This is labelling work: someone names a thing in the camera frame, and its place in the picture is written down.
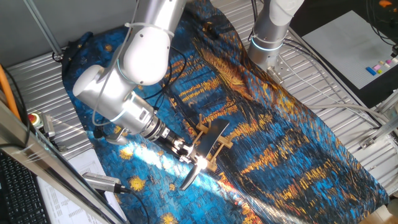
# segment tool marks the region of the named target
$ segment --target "white paper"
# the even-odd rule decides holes
[[[95,174],[105,175],[105,171],[102,168],[94,149],[87,150],[82,154],[70,159],[69,163],[79,172],[79,174],[91,172]],[[44,203],[48,211],[51,223],[101,224],[101,222],[86,213],[82,208],[66,198],[66,196],[61,194],[58,190],[55,190],[44,180],[39,177],[37,179],[39,181],[40,191],[43,195]],[[105,192],[105,197],[108,203],[115,209],[115,211],[117,211],[120,216],[127,220],[113,193]]]

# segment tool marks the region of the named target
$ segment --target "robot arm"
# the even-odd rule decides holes
[[[73,87],[73,94],[79,100],[91,108],[96,108],[98,113],[114,124],[128,129],[131,134],[140,134],[155,142],[180,161],[194,164],[195,167],[181,186],[182,190],[193,182],[201,169],[206,169],[205,158],[210,149],[193,150],[191,144],[187,144],[184,139],[166,127],[165,123],[156,116],[155,109],[136,95],[133,89],[137,85],[153,85],[166,74],[170,43],[186,1],[139,1],[134,23],[130,24],[133,29],[126,47],[117,49],[112,58],[111,65],[117,66],[103,68],[93,65],[81,74]],[[270,37],[276,39],[272,41],[273,44],[281,44],[292,15],[302,1],[266,0],[271,11],[264,7],[260,13],[254,27],[256,38],[265,35],[261,32],[264,30],[262,26],[264,23],[269,25],[267,30],[273,31],[273,28],[278,30],[275,33],[271,32]],[[267,41],[263,41],[260,45],[269,47]],[[259,58],[264,58],[261,55],[264,53],[261,48],[255,48],[253,54],[250,53],[249,49],[252,60],[258,55]]]

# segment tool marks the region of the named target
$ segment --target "computer keyboard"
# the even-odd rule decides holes
[[[0,150],[0,207],[10,224],[49,223],[36,177]]]

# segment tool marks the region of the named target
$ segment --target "wrinkled cloth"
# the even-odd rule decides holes
[[[169,75],[174,80],[181,73],[157,115],[188,142],[199,133],[199,114],[205,125],[230,121],[223,135],[233,147],[220,152],[217,171],[200,174],[180,191],[192,165],[139,135],[127,136],[127,146],[107,143],[91,123],[93,110],[73,96],[74,83],[89,66],[109,66],[126,32],[87,33],[71,42],[63,84],[106,174],[140,196],[151,223],[358,223],[389,201],[331,129],[250,61],[234,27],[208,0],[188,3],[175,31],[172,46],[186,56],[185,69],[184,58],[171,49],[165,78],[135,89],[150,96]],[[118,129],[108,125],[103,131]],[[132,195],[118,200],[131,223],[146,222]]]

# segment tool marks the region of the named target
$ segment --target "metal rod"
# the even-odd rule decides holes
[[[50,44],[51,49],[55,52],[55,55],[58,57],[62,57],[63,53],[60,45],[55,39],[54,35],[51,33],[50,28],[45,23],[42,15],[34,4],[33,0],[24,0],[26,7],[29,9],[33,18],[35,19],[37,25],[40,27],[40,30],[43,32],[44,37],[47,39],[47,42]]]
[[[24,126],[0,102],[0,144],[22,145],[26,135]],[[7,147],[3,151],[26,166],[61,194],[87,211],[101,223],[125,223],[123,218],[93,190],[82,176],[43,137],[30,133],[27,149]]]

